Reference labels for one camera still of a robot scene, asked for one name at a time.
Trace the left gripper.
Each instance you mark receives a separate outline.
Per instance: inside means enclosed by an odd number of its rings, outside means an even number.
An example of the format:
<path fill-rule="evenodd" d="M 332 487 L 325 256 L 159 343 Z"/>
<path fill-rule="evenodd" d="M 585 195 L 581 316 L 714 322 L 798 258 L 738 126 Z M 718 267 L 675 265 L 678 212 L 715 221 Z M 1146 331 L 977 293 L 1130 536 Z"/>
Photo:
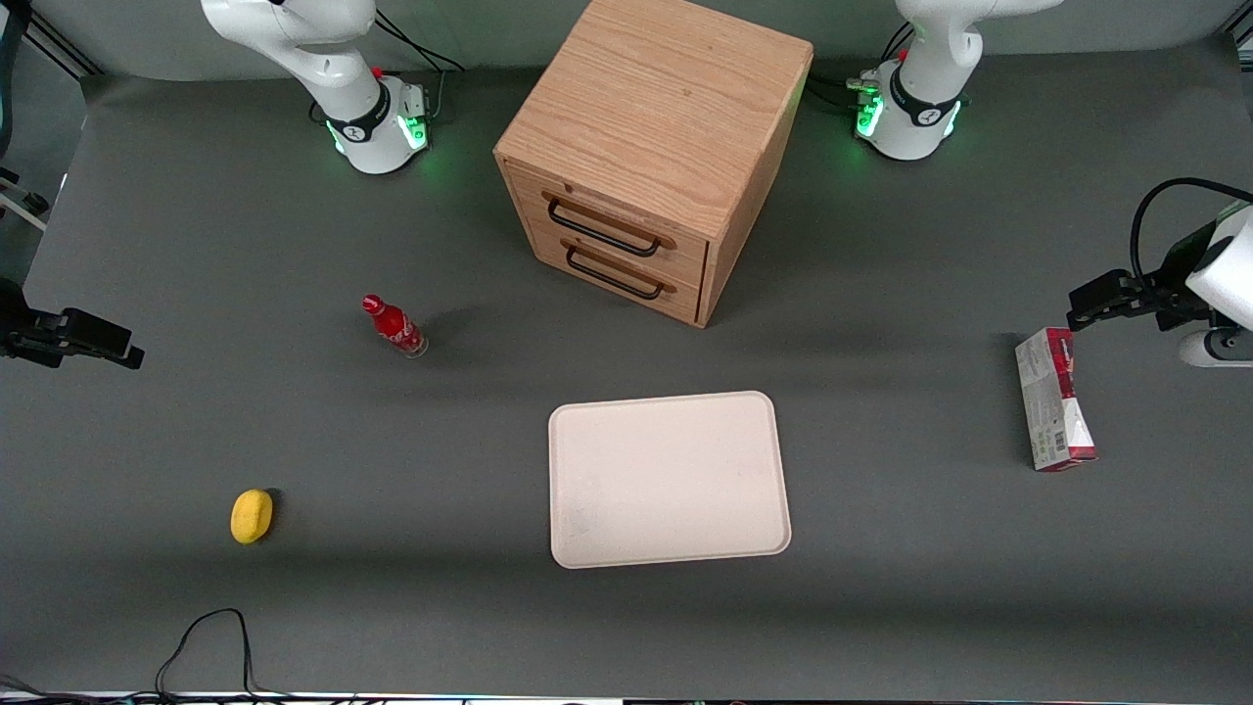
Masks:
<path fill-rule="evenodd" d="M 1068 327 L 1085 331 L 1110 318 L 1159 318 L 1160 331 L 1224 317 L 1249 329 L 1252 316 L 1250 205 L 1233 204 L 1169 247 L 1160 265 L 1141 267 L 1139 240 L 1146 205 L 1131 220 L 1131 272 L 1108 270 L 1070 291 Z"/>

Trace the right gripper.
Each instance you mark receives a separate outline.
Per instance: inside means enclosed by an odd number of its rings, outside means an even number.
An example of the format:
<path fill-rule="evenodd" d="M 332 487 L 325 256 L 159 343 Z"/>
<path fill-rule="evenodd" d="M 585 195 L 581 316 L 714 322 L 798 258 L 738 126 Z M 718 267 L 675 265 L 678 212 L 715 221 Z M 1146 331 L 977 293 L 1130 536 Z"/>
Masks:
<path fill-rule="evenodd" d="M 56 331 L 60 326 L 60 339 Z M 66 354 L 86 354 L 140 369 L 145 352 L 132 349 L 132 331 L 84 309 L 51 312 L 28 304 L 23 286 L 1 277 L 1 354 L 58 369 Z"/>

